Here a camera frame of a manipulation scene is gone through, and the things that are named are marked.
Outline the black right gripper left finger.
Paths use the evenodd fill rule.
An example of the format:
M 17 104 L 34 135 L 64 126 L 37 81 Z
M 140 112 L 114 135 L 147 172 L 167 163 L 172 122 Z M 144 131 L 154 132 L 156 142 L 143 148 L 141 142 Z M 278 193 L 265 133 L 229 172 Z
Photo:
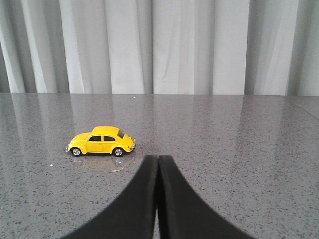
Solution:
M 123 192 L 100 214 L 65 239 L 151 239 L 156 215 L 158 158 L 144 157 Z

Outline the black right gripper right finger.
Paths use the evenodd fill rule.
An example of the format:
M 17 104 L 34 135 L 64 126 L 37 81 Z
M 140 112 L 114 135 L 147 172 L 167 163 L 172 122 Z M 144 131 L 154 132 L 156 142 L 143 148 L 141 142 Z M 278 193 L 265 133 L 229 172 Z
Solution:
M 173 158 L 159 156 L 159 231 L 162 239 L 251 239 L 212 210 L 187 183 Z

